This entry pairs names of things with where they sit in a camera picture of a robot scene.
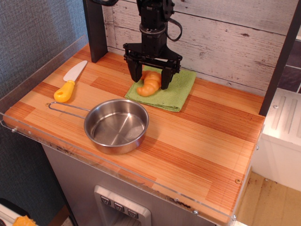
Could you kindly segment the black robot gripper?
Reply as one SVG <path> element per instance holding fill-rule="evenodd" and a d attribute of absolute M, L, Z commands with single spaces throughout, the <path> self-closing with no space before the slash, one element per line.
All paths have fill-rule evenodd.
<path fill-rule="evenodd" d="M 141 32 L 140 43 L 125 43 L 124 59 L 134 82 L 138 82 L 142 77 L 142 65 L 148 65 L 162 69 L 161 89 L 168 88 L 176 71 L 180 70 L 182 56 L 173 52 L 167 46 L 168 25 L 163 25 L 158 29 L 139 27 Z"/>

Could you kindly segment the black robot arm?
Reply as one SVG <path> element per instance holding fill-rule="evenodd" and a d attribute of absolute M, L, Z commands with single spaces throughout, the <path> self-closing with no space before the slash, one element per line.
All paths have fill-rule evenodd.
<path fill-rule="evenodd" d="M 182 26 L 171 19 L 174 3 L 171 0 L 138 0 L 137 6 L 141 23 L 141 43 L 125 43 L 124 58 L 131 78 L 138 82 L 142 78 L 143 65 L 161 70 L 161 88 L 167 89 L 174 74 L 180 72 L 182 56 L 167 46 L 167 40 L 178 41 L 181 34 L 172 39 L 168 35 L 168 23 Z"/>

